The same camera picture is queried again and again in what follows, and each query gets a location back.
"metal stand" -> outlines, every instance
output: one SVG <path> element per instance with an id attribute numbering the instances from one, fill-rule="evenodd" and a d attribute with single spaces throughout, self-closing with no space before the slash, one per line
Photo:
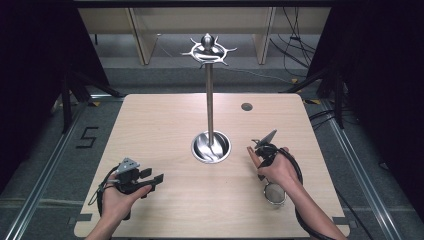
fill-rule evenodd
<path id="1" fill-rule="evenodd" d="M 227 136 L 223 133 L 214 131 L 213 127 L 213 64 L 224 62 L 227 52 L 236 49 L 225 49 L 217 43 L 218 37 L 215 39 L 208 33 L 202 37 L 201 43 L 195 42 L 191 52 L 182 53 L 182 55 L 192 56 L 196 61 L 200 62 L 200 68 L 205 65 L 206 71 L 206 102 L 208 110 L 208 131 L 197 135 L 192 142 L 193 155 L 203 163 L 218 163 L 224 160 L 231 151 L 231 143 Z"/>

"black cable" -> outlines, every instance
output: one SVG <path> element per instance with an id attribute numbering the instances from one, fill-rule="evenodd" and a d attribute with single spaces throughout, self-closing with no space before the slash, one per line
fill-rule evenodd
<path id="1" fill-rule="evenodd" d="M 307 65 L 305 65 L 303 62 L 301 62 L 300 60 L 298 60 L 297 58 L 295 58 L 294 56 L 292 56 L 291 54 L 289 54 L 288 52 L 286 52 L 286 51 L 284 51 L 283 49 L 281 49 L 277 44 L 275 44 L 274 43 L 274 41 L 272 41 L 272 39 L 269 39 L 270 40 L 270 42 L 281 52 L 281 53 L 283 53 L 283 67 L 284 67 L 284 70 L 286 71 L 286 72 L 288 72 L 290 75 L 293 75 L 293 76 L 296 76 L 296 77 L 306 77 L 306 76 L 304 76 L 304 75 L 299 75 L 299 74 L 295 74 L 295 73 L 292 73 L 292 72 L 290 72 L 288 69 L 287 69 L 287 67 L 286 67 L 286 55 L 288 56 L 288 57 L 290 57 L 292 60 L 294 60 L 295 62 L 297 62 L 297 63 L 299 63 L 300 65 L 302 65 L 302 66 L 304 66 L 305 68 L 307 68 L 308 66 Z"/>
<path id="2" fill-rule="evenodd" d="M 280 40 L 281 40 L 283 43 L 285 43 L 286 45 L 289 45 L 289 46 L 290 46 L 290 47 L 292 47 L 292 48 L 297 48 L 297 49 L 302 50 L 302 48 L 300 48 L 300 47 L 298 47 L 298 46 L 296 46 L 296 45 L 293 45 L 293 44 L 288 43 L 286 40 L 284 40 L 284 39 L 280 36 L 280 34 L 278 34 L 277 36 L 278 36 L 278 38 L 280 38 Z M 312 53 L 312 54 L 314 54 L 314 53 L 315 53 L 315 52 L 313 52 L 313 51 L 311 51 L 311 50 L 307 50 L 307 49 L 305 49 L 305 51 L 306 51 L 306 52 L 309 52 L 309 53 Z"/>
<path id="3" fill-rule="evenodd" d="M 294 25 L 292 25 L 292 23 L 290 21 L 290 18 L 287 15 L 286 9 L 284 7 L 283 7 L 283 11 L 284 11 L 284 15 L 286 16 L 287 21 L 289 22 L 290 28 L 292 30 L 292 35 L 290 36 L 290 41 L 289 42 L 291 42 L 292 39 L 293 40 L 296 40 L 296 41 L 299 41 L 300 46 L 301 46 L 301 49 L 302 49 L 302 54 L 303 54 L 303 56 L 305 58 L 305 61 L 307 62 L 308 66 L 309 66 L 308 59 L 311 61 L 311 58 L 309 57 L 309 55 L 305 51 L 305 48 L 303 47 L 303 45 L 305 43 L 303 43 L 302 40 L 301 40 L 301 38 L 300 38 L 299 21 L 298 21 L 298 19 L 299 19 L 299 8 L 298 7 L 295 7 L 295 23 L 294 23 Z"/>
<path id="4" fill-rule="evenodd" d="M 274 43 L 274 41 L 270 38 L 269 41 L 281 52 L 284 54 L 284 56 L 287 56 L 289 58 L 291 58 L 293 61 L 299 63 L 300 65 L 302 65 L 305 68 L 308 68 L 308 65 L 306 65 L 305 63 L 303 63 L 302 61 L 300 61 L 299 59 L 297 59 L 296 57 L 294 57 L 293 55 L 291 55 L 290 53 L 288 53 L 286 50 L 283 50 L 282 48 L 280 48 L 276 43 Z"/>
<path id="5" fill-rule="evenodd" d="M 286 150 L 284 150 L 284 148 L 280 148 L 277 150 L 279 153 L 281 153 L 283 156 L 285 156 L 287 158 L 287 160 L 289 160 L 289 162 L 293 165 L 293 168 L 296 172 L 297 178 L 299 179 L 300 184 L 303 185 L 303 176 L 302 176 L 302 171 L 300 170 L 299 164 L 296 162 L 296 160 L 294 159 L 294 157 L 287 152 Z M 305 221 L 303 220 L 303 218 L 300 216 L 299 211 L 297 210 L 297 208 L 295 207 L 295 214 L 296 214 L 296 218 L 297 221 L 299 222 L 299 225 L 306 231 L 308 232 L 311 236 L 317 238 L 317 239 L 322 239 L 322 240 L 333 240 L 333 238 L 328 237 L 326 235 L 323 235 L 315 230 L 313 230 L 311 227 L 309 227 Z"/>
<path id="6" fill-rule="evenodd" d="M 315 118 L 327 115 L 327 114 L 332 113 L 332 112 L 334 112 L 334 110 L 325 110 L 325 111 L 322 111 L 322 112 L 319 112 L 319 113 L 315 113 L 315 114 L 309 116 L 309 120 L 312 121 Z"/>
<path id="7" fill-rule="evenodd" d="M 303 45 L 305 45 L 306 47 L 308 47 L 309 49 L 311 49 L 312 51 L 309 51 L 309 50 L 306 50 L 306 51 L 308 51 L 308 52 L 310 52 L 310 53 L 315 53 L 315 51 L 316 51 L 316 48 L 314 48 L 314 47 L 311 47 L 310 45 L 308 45 L 308 44 L 306 44 L 305 42 L 303 42 L 302 41 L 302 43 L 303 43 Z"/>
<path id="8" fill-rule="evenodd" d="M 349 203 L 346 201 L 346 199 L 343 197 L 343 195 L 340 193 L 340 191 L 335 188 L 337 195 L 342 199 L 342 201 L 346 204 L 346 206 L 349 208 L 349 210 L 352 212 L 353 216 L 358 220 L 359 225 L 364 229 L 365 233 L 368 235 L 368 237 L 373 240 L 374 238 L 371 236 L 371 233 L 368 231 L 368 229 L 365 227 L 364 223 L 361 221 L 361 219 L 358 217 L 356 212 L 353 210 L 353 208 L 349 205 Z"/>
<path id="9" fill-rule="evenodd" d="M 97 197 L 96 197 L 96 198 L 94 198 L 94 197 L 96 196 L 96 194 L 97 194 L 98 192 L 103 192 L 103 191 L 105 190 L 105 184 L 106 184 L 107 180 L 109 179 L 109 176 L 110 176 L 110 175 L 111 175 L 111 174 L 112 174 L 112 173 L 113 173 L 116 169 L 118 169 L 118 166 L 116 166 L 116 167 L 112 168 L 112 170 L 110 170 L 110 171 L 107 173 L 106 177 L 103 179 L 103 182 L 99 184 L 99 187 L 97 188 L 96 192 L 93 194 L 93 196 L 91 197 L 90 201 L 88 202 L 88 205 L 89 205 L 89 206 L 93 205 L 93 204 L 94 204 L 94 201 L 96 201 L 96 200 L 97 200 Z"/>
<path id="10" fill-rule="evenodd" d="M 318 128 L 320 128 L 324 123 L 326 123 L 326 122 L 328 122 L 329 120 L 331 120 L 331 119 L 333 119 L 334 118 L 334 116 L 331 116 L 331 117 L 329 117 L 329 118 L 327 118 L 327 119 L 325 119 L 324 121 L 322 121 L 322 122 L 320 122 L 320 123 L 317 123 L 317 124 L 315 124 L 315 125 L 312 125 L 312 128 L 314 129 L 314 131 L 315 130 L 317 130 Z"/>

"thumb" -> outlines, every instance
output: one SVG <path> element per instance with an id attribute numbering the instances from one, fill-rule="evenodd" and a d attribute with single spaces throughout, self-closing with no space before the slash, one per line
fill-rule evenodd
<path id="1" fill-rule="evenodd" d="M 267 172 L 266 169 L 267 169 L 267 167 L 258 168 L 258 174 L 259 175 L 265 175 L 266 172 Z"/>
<path id="2" fill-rule="evenodd" d="M 137 199 L 143 197 L 144 195 L 148 194 L 150 190 L 152 189 L 152 185 L 147 185 L 144 187 L 139 188 L 137 191 L 130 194 L 131 199 L 135 202 Z"/>

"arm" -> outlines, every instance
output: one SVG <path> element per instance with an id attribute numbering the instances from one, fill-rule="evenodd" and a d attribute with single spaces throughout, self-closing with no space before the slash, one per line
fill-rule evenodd
<path id="1" fill-rule="evenodd" d="M 334 239 L 346 239 L 299 182 L 292 164 L 278 153 L 269 167 L 258 169 L 271 182 L 280 185 L 289 195 L 305 223 L 315 231 Z"/>
<path id="2" fill-rule="evenodd" d="M 107 189 L 103 193 L 103 214 L 97 225 L 90 232 L 86 239 L 100 240 L 109 239 L 118 228 L 122 219 L 130 212 L 132 205 L 137 199 L 149 193 L 152 186 L 144 186 L 136 192 L 125 195 L 119 192 L 112 184 L 112 187 L 106 186 Z"/>

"pole base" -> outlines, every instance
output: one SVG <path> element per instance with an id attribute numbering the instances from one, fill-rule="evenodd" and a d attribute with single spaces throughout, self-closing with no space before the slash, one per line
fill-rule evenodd
<path id="1" fill-rule="evenodd" d="M 208 131 L 197 135 L 191 144 L 193 156 L 203 163 L 219 163 L 225 160 L 231 151 L 231 143 L 227 136 L 214 131 L 213 144 L 209 144 Z"/>

